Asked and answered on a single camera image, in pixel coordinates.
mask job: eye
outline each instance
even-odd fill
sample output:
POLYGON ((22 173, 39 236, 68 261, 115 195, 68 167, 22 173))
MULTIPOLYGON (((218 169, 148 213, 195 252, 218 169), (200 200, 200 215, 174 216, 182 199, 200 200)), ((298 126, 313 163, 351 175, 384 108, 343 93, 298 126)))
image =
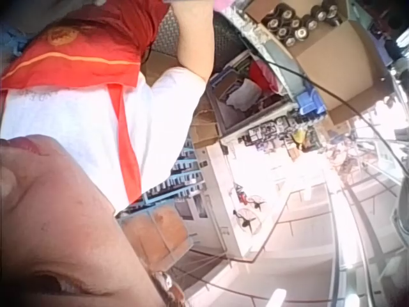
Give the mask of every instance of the eye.
POLYGON ((26 292, 43 294, 80 294, 80 287, 71 281, 49 274, 34 275, 24 280, 22 288, 26 292))

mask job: wire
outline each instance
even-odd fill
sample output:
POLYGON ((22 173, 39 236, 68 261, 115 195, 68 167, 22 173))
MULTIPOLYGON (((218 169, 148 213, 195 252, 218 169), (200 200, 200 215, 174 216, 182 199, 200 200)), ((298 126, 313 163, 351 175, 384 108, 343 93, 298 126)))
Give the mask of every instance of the wire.
POLYGON ((382 137, 382 135, 379 133, 379 131, 372 125, 371 122, 369 122, 364 116, 362 116, 362 114, 360 112, 358 112, 353 106, 351 106, 347 101, 343 100, 341 97, 337 96, 336 94, 332 93, 331 91, 327 90, 326 88, 324 88, 323 86, 319 85, 318 83, 310 80, 310 78, 290 69, 287 67, 284 67, 282 65, 276 64, 274 62, 271 61, 267 61, 264 59, 264 61, 266 61, 268 64, 274 65, 282 70, 285 70, 287 72, 290 72, 292 74, 297 75, 298 77, 302 78, 303 80, 310 82, 313 86, 315 86, 316 88, 319 88, 321 91, 324 91, 325 93, 327 93, 328 95, 334 97, 335 99, 339 100, 343 105, 345 105, 346 107, 348 107, 348 109, 350 109, 352 112, 354 112, 364 123, 366 123, 368 125, 368 127, 370 127, 372 129, 372 131, 376 134, 376 136, 378 136, 379 140, 386 146, 386 148, 389 150, 390 154, 393 156, 393 158, 396 160, 396 162, 399 164, 399 166, 401 167, 403 173, 405 174, 406 177, 409 178, 409 171, 405 168, 405 165, 403 165, 402 161, 396 156, 396 154, 393 152, 393 149, 390 147, 389 143, 382 137))

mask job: woman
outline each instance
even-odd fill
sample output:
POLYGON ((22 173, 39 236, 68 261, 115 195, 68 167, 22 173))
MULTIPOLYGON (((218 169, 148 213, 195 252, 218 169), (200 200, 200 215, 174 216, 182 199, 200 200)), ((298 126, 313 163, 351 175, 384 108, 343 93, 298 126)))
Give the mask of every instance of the woman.
POLYGON ((152 88, 139 67, 159 0, 84 7, 3 74, 2 282, 30 306, 178 304, 114 218, 169 176, 212 71, 213 1, 172 7, 181 66, 152 88))

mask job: white shirt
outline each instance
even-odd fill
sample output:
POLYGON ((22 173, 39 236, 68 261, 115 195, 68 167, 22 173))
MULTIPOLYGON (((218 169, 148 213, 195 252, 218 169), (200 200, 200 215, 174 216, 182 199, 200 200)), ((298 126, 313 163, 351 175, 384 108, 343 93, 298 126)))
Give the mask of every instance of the white shirt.
MULTIPOLYGON (((191 71, 167 70, 150 88, 139 74, 124 94, 132 147, 141 171, 142 193, 165 181, 186 140, 206 83, 191 71)), ((50 136, 68 151, 114 206, 128 206, 118 155, 118 121, 106 86, 11 90, 0 138, 50 136)))

